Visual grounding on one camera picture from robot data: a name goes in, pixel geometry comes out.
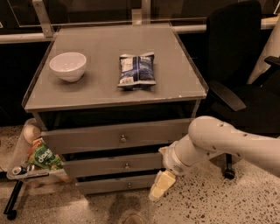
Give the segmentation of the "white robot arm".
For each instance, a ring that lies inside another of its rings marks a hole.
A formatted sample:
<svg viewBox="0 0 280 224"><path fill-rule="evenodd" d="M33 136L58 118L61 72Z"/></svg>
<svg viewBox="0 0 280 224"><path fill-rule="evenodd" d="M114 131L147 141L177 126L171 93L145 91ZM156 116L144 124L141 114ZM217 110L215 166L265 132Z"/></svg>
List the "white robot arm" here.
<svg viewBox="0 0 280 224"><path fill-rule="evenodd" d="M188 134L159 149L165 170L157 174L150 189L152 201L161 198L198 163L227 153L280 177L280 139L259 136L236 129L211 116L199 116L188 127Z"/></svg>

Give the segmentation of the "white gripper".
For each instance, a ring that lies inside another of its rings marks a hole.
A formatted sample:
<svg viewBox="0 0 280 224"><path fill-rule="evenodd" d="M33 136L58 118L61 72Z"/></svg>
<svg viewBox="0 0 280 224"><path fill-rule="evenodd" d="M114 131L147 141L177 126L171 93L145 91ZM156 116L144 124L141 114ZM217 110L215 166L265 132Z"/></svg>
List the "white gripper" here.
<svg viewBox="0 0 280 224"><path fill-rule="evenodd" d="M182 176L198 160L196 148L190 139L175 141L169 146L160 148L159 152L163 156L163 165L167 171L160 171L157 174L149 193L149 199L152 201L161 198L174 185L176 176Z"/></svg>

